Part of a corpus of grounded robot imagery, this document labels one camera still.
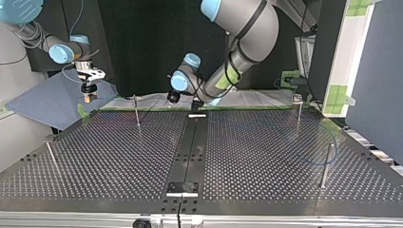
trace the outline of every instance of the black cable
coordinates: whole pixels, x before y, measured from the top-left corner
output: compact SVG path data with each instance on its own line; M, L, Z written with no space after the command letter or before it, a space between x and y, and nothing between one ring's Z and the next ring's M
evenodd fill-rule
M26 53L26 54L24 55L24 57L22 57L21 59L16 60L16 61L14 61L14 62L9 62L9 63L0 64L0 66L7 66L7 65L13 65L13 64L21 63L21 62L23 62L27 57L28 57L28 54Z
M305 10L304 10L303 15L302 15L302 21L301 21L301 27L300 27L300 28L301 28L301 34L299 35L299 51L301 52L302 68L303 68L303 73L304 73L304 75L305 75L305 77L303 77L302 75L301 75L301 77L306 80L306 83L308 84L308 88L309 88L309 90L310 90L310 92L311 92L311 94L312 94L312 97L314 98L315 102L317 103L317 107L320 109L320 112L322 112L323 109L322 109L322 107L319 105L319 102L317 101L317 96L315 96L314 91L313 91L312 88L311 88L311 84L309 83L308 75L307 75L307 72L306 72L306 69L305 69L305 64L304 64L304 58L303 58L304 55L303 55L303 53L302 53L303 23L304 23L304 21L305 21L305 17L306 17L307 11L308 11L308 4L306 4Z
M182 223L181 223L181 206L179 206L178 214L177 214L177 219L178 219L178 228L182 228Z

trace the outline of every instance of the cable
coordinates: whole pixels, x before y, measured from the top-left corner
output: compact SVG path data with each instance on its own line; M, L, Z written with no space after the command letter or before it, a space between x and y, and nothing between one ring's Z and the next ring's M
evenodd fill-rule
M44 41L46 41L46 34L45 34L44 28L42 28L41 24L39 24L36 21L33 21L33 25L35 26L36 30L35 30L35 33L33 33L33 35L29 38L19 35L17 33L18 31L14 32L14 34L17 35L22 40L22 44L25 48L29 48L29 49L38 48L39 46L41 46L42 43L44 43ZM26 41L32 41L35 39L38 39L38 43L36 43L35 45L28 45L26 43Z
M318 162L311 161L311 160L309 160L308 158L306 158L306 156L303 155L303 154L298 153L298 155L299 155L300 157L302 157L303 160L304 160L306 163L309 163L309 164L311 164L311 165L324 166L324 165L327 165L327 164L331 164L331 163L333 163L333 162L336 160L337 155L338 155L338 148L337 148L336 136L335 136L335 134L334 134L331 130L329 130L326 126L324 126L324 125L322 125L322 124L320 124L320 123L314 123L314 124L317 124L317 125L320 126L321 128L325 129L325 130L331 135L331 137L332 137L332 139L333 139L333 142L334 142L334 146L335 146L335 155L334 155L329 161L327 161L327 162L325 161L325 162L322 162L322 163L318 163ZM295 146L295 145L296 145L294 142L291 142L291 140L287 137L287 134L285 134L285 133L281 130L280 127L276 127L275 124L271 124L271 125L274 126L275 129L280 133L280 135L282 135L282 136L285 138L285 140L288 142L288 144L290 144L290 146Z
M278 78L278 79L276 79L276 80L273 82L273 86L274 86L276 89L279 89L279 90L281 90L281 87L277 85L277 82L280 81L280 80L281 80L281 79Z
M0 66L7 66L7 65L13 65L13 64L21 63L21 62L23 62L27 57L28 57L28 54L26 53L26 54L24 55L24 57L22 57L21 59L16 60L16 61L13 61L13 62L9 62L9 63L2 63L2 64L0 64Z
M314 91L313 91L312 88L311 88L311 84L309 83L309 80L308 80L308 73L306 72L305 64L304 64L304 59L303 59L304 55L303 55L303 53L302 53L303 23L304 23L304 21L305 21L305 17L306 17L307 11L308 11L308 5L305 6L305 10L304 10L303 15L302 15L302 21L301 21L301 27L300 27L300 28L301 28L301 34L299 35L299 51L301 52L302 68L303 68L303 73L304 73L304 75L305 75L305 77L303 77L303 76L301 76L301 77L305 78L305 80L306 80L306 82L307 82L307 84L308 84L309 90L310 90L310 92L311 92L313 98L315 99L315 102L317 103L317 107L320 109L320 112L322 112L323 109L322 109L322 107L319 105L319 102L317 101L317 96L315 96Z
M96 49L94 52L92 52L91 54L89 54L88 56L86 56L86 58L92 58L94 57L94 55L98 54L100 52L99 49Z
M72 65L63 66L63 68L62 68L62 73L63 73L63 75L65 75L66 78L68 78L69 80L71 80L71 82L74 82L74 83L77 83L77 84L82 84L83 82L75 81L74 79L72 79L72 78L70 78L70 77L68 77L68 76L66 75L65 70L66 70L67 67L72 67Z
M81 16L83 15L83 11L84 11L84 0L81 0L81 9L80 9L80 13L77 16L76 21L74 22L73 26L71 27L70 33L69 35L71 36L74 28L77 26L77 23L80 21Z

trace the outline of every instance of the green tape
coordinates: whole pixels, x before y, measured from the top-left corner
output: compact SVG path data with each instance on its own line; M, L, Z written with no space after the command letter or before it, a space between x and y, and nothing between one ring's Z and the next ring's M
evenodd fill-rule
M294 71L282 71L281 73L281 84L280 87L282 88L298 88L297 85L291 85L289 83L286 83L284 81L285 78L299 78L301 75L301 72L299 70L294 70Z
M237 82L240 81L238 79L238 73L232 67L227 69L227 74L232 84L236 84ZM221 76L221 79L217 82L216 88L224 90L227 89L230 85L231 84L228 82L226 75L224 74Z
M9 110L6 108L6 104L7 104L7 101L4 101L3 103L0 103L0 112L7 112L7 111L9 111Z
M329 95L327 97L325 113L341 114L343 106L347 102L347 86L331 85Z
M82 104L77 104L77 111L80 114L81 118L82 118L82 123L87 123L91 117L91 115L86 112L86 110L84 109L84 106Z
M371 0L351 0L349 8L347 9L347 16L365 16L370 5Z

